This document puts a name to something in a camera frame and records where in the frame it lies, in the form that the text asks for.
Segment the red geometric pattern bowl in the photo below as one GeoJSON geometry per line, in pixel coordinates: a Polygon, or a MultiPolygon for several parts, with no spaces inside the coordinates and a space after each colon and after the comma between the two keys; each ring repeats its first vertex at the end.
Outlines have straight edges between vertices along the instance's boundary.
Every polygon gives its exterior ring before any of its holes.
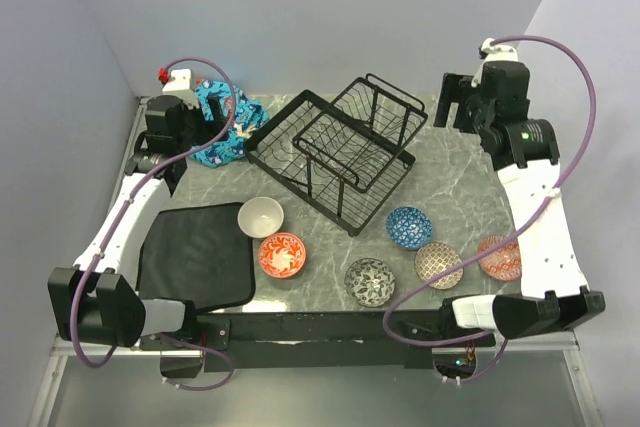
{"type": "Polygon", "coordinates": [[[478,265],[488,276],[502,281],[513,282],[521,277],[521,255],[517,240],[483,257],[478,265]]]}

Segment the white beige bowl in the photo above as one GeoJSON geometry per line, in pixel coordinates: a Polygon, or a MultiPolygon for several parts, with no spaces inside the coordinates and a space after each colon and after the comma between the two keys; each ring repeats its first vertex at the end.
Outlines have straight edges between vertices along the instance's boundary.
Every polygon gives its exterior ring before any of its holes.
{"type": "Polygon", "coordinates": [[[276,233],[283,225],[284,210],[270,197],[254,197],[239,209],[237,223],[247,236],[264,239],[276,233]]]}

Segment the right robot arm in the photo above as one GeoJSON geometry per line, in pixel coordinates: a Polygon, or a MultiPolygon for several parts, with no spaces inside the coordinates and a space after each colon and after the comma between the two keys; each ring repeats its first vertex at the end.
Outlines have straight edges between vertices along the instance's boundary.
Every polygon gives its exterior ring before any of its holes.
{"type": "Polygon", "coordinates": [[[572,245],[561,193],[559,147],[549,121],[528,116],[529,69],[518,61],[489,61],[478,76],[443,77],[434,124],[452,121],[476,134],[507,195],[521,255],[517,294],[447,299],[440,338],[460,345],[473,329],[506,339],[571,330],[604,312],[572,245]]]}

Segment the brown mosaic pattern bowl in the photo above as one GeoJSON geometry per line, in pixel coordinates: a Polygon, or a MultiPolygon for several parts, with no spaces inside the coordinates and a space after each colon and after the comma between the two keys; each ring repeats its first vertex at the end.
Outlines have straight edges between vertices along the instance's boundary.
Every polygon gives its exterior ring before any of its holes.
{"type": "MultiPolygon", "coordinates": [[[[452,247],[439,242],[429,242],[417,251],[414,270],[419,279],[426,282],[460,262],[461,257],[452,247]]],[[[462,277],[463,270],[460,269],[433,282],[430,287],[438,290],[451,289],[462,277]]]]}

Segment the orange floral bowl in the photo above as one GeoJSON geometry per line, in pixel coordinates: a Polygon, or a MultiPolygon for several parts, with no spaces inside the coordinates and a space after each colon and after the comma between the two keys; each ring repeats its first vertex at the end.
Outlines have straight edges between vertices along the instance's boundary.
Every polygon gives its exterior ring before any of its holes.
{"type": "Polygon", "coordinates": [[[264,239],[258,250],[258,263],[264,273],[276,279],[296,275],[306,262],[302,240],[292,233],[279,232],[264,239]]]}

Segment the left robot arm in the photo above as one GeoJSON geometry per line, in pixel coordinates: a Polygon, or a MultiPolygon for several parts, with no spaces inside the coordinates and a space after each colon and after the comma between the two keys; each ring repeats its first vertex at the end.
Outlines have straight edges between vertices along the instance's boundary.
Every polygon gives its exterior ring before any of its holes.
{"type": "Polygon", "coordinates": [[[190,300],[141,298],[140,253],[149,230],[184,175],[192,148],[225,135],[231,105],[216,98],[190,108],[175,95],[147,103],[146,128],[136,138],[121,189],[99,232],[70,268],[56,268],[47,288],[61,338],[131,347],[164,333],[176,348],[200,335],[190,300]]]}

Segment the aluminium frame rail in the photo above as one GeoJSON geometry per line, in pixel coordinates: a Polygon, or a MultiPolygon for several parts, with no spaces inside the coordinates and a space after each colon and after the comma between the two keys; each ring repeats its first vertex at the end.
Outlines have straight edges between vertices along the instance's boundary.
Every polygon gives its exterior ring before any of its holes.
{"type": "Polygon", "coordinates": [[[122,189],[97,238],[69,268],[55,269],[48,289],[59,338],[93,367],[108,355],[134,349],[163,361],[187,360],[186,371],[164,368],[165,382],[191,390],[200,370],[221,360],[231,376],[238,368],[403,365],[427,369],[437,349],[473,353],[509,342],[557,335],[601,313],[601,293],[582,286],[575,295],[547,290],[541,298],[464,295],[436,309],[407,310],[381,302],[356,311],[250,310],[251,298],[199,306],[188,299],[143,299],[144,254],[157,248],[160,223],[175,226],[180,209],[163,205],[184,171],[184,158],[167,159],[172,136],[166,120],[178,109],[173,97],[143,102],[131,130],[131,157],[121,169],[122,189]]]}

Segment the black wire dish rack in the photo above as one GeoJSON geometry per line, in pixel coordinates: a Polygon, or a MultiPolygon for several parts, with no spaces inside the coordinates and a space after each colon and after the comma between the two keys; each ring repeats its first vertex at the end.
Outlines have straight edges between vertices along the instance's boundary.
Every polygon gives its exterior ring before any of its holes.
{"type": "Polygon", "coordinates": [[[304,90],[246,142],[250,163],[355,237],[415,163],[425,103],[368,73],[333,100],[304,90]]]}

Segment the blue triangle pattern bowl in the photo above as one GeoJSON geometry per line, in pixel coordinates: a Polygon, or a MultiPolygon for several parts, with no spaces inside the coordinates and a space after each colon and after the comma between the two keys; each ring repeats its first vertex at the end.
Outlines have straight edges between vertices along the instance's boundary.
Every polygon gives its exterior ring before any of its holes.
{"type": "Polygon", "coordinates": [[[398,207],[386,218],[385,229],[390,240],[407,250],[419,250],[433,237],[429,217],[415,207],[398,207]]]}

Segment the black leaf pattern bowl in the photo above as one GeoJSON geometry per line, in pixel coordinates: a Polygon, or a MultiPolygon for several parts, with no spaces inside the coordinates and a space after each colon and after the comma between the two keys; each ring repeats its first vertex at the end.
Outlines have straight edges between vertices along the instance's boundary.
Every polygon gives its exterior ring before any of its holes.
{"type": "Polygon", "coordinates": [[[361,258],[347,269],[344,286],[358,305],[382,307],[395,292],[395,275],[384,262],[375,258],[361,258]]]}

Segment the black drying mat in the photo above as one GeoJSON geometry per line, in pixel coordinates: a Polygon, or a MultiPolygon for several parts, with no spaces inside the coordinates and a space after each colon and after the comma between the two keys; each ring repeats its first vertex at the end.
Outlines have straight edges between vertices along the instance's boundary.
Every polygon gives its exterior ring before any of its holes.
{"type": "Polygon", "coordinates": [[[199,313],[250,302],[253,242],[237,223],[240,207],[232,202],[159,213],[140,251],[140,297],[190,301],[199,313]]]}

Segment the blue shark print cloth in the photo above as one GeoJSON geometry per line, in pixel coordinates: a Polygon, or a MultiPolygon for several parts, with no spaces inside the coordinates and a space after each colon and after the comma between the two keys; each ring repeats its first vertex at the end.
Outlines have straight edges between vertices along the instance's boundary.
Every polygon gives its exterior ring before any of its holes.
{"type": "MultiPolygon", "coordinates": [[[[259,100],[247,97],[238,87],[234,88],[234,92],[236,97],[234,123],[227,130],[226,139],[191,156],[193,160],[204,166],[217,168],[244,159],[247,153],[245,142],[269,120],[269,114],[259,100]]],[[[224,114],[229,113],[231,90],[227,83],[199,79],[196,82],[195,93],[207,121],[214,119],[209,100],[217,100],[224,114]]]]}

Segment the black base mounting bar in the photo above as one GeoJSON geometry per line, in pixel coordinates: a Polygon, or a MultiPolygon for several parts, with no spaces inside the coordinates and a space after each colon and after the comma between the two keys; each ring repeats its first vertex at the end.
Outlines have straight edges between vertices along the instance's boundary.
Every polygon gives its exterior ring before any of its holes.
{"type": "MultiPolygon", "coordinates": [[[[432,351],[393,340],[383,329],[383,311],[218,313],[198,317],[196,337],[169,334],[228,355],[235,368],[306,368],[400,365],[432,368],[432,351]]],[[[442,341],[477,334],[444,320],[438,310],[405,310],[389,325],[418,341],[442,341]]],[[[165,377],[188,379],[203,372],[225,372],[224,360],[187,350],[162,339],[141,341],[143,352],[161,353],[165,377]]]]}

